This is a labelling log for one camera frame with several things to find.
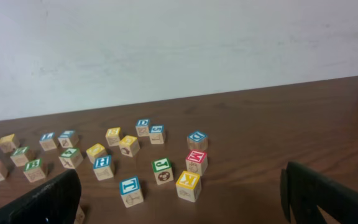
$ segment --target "blue block face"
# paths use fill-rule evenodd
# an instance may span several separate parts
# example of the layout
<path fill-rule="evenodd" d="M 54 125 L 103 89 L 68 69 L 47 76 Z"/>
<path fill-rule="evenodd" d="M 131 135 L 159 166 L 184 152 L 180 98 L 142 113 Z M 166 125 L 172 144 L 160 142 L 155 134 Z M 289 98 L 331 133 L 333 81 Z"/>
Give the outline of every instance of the blue block face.
<path fill-rule="evenodd" d="M 150 128 L 149 133 L 162 133 L 163 130 L 164 130 L 164 125 L 153 125 Z"/>
<path fill-rule="evenodd" d="M 41 136 L 40 141 L 45 141 L 45 140 L 53 139 L 53 136 L 54 136 L 54 135 L 55 135 L 55 133 L 44 134 L 43 136 Z"/>
<path fill-rule="evenodd" d="M 193 140 L 195 142 L 199 142 L 199 141 L 205 139 L 206 137 L 208 137 L 208 135 L 202 133 L 201 131 L 195 131 L 188 136 L 188 138 L 190 138 L 191 140 Z"/>
<path fill-rule="evenodd" d="M 139 179 L 134 176 L 119 183 L 119 192 L 121 195 L 129 194 L 140 189 Z"/>
<path fill-rule="evenodd" d="M 99 157 L 94 161 L 93 168 L 97 169 L 97 168 L 101 168 L 101 167 L 105 167 L 105 166 L 110 166 L 110 163 L 111 163 L 110 155 Z"/>
<path fill-rule="evenodd" d="M 140 119 L 136 122 L 136 126 L 148 126 L 150 124 L 149 119 Z"/>
<path fill-rule="evenodd" d="M 75 131 L 64 131 L 59 138 L 70 138 L 74 133 Z"/>

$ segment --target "block face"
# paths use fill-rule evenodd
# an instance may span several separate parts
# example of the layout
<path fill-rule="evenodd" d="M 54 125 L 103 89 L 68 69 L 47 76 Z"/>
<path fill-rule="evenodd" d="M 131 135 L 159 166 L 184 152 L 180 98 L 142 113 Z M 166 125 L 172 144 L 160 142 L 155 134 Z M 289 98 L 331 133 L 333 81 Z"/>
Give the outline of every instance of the block face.
<path fill-rule="evenodd" d="M 139 137 L 149 136 L 150 120 L 140 119 L 136 122 L 136 131 Z"/>
<path fill-rule="evenodd" d="M 109 146 L 118 146 L 121 140 L 121 128 L 110 128 L 106 133 L 106 140 Z"/>

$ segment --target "brown table surface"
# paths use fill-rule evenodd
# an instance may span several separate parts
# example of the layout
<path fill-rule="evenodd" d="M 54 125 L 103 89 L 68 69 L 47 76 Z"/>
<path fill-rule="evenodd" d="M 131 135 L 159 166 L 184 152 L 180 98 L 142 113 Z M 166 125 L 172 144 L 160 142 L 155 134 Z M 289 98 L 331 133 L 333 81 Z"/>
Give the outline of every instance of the brown table surface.
<path fill-rule="evenodd" d="M 77 168 L 86 223 L 286 223 L 279 178 L 290 160 L 358 191 L 358 77 L 0 121 L 0 137 L 15 133 L 22 146 L 36 150 L 49 163 L 49 180 L 64 171 L 62 149 L 44 152 L 43 133 L 77 130 L 85 156 L 96 143 L 107 146 L 108 128 L 136 135 L 142 118 L 165 125 L 164 145 L 139 138 L 134 158 L 109 147 L 113 179 L 98 181 L 87 157 Z M 186 136 L 197 129 L 209 135 L 209 164 L 201 195 L 191 203 L 177 197 L 175 182 L 156 184 L 151 161 L 169 157 L 176 181 L 186 168 Z M 0 159 L 10 170 L 0 182 L 0 207 L 43 183 L 30 184 L 1 150 Z M 133 175 L 145 201 L 125 208 L 119 181 Z"/>

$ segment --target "white wall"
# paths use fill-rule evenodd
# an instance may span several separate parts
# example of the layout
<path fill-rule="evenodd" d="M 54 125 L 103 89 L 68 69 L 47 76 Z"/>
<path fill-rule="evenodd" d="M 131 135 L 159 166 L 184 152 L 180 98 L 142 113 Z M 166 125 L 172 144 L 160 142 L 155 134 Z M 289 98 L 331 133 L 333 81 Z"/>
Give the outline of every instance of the white wall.
<path fill-rule="evenodd" d="M 0 0 L 0 120 L 358 75 L 358 1 Z"/>

